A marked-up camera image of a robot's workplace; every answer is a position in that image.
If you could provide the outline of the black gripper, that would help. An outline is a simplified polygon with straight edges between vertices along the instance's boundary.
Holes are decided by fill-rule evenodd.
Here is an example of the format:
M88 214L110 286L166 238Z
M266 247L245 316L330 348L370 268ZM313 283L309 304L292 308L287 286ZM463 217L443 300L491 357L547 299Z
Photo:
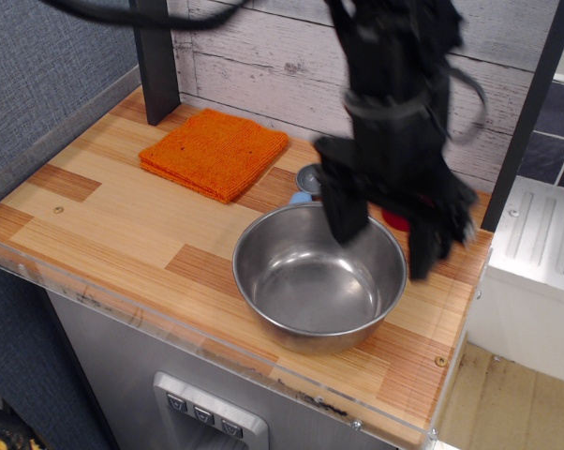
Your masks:
M367 205L393 195L429 197L429 220L409 223L409 277L425 280L445 260L453 241L475 234L470 209L476 193L448 168L442 148L445 134L433 111L407 104L389 108L367 98L347 96L353 125L350 138L321 136L320 197L333 238L346 244L368 222Z

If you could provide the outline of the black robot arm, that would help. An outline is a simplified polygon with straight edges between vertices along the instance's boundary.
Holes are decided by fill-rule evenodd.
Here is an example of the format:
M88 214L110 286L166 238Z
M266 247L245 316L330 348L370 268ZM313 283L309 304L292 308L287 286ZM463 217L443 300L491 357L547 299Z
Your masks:
M376 204L408 223L409 275L425 279L454 243L469 241L476 192L448 167L447 53L462 43L449 1L331 1L346 56L350 138L315 140L324 211L345 244Z

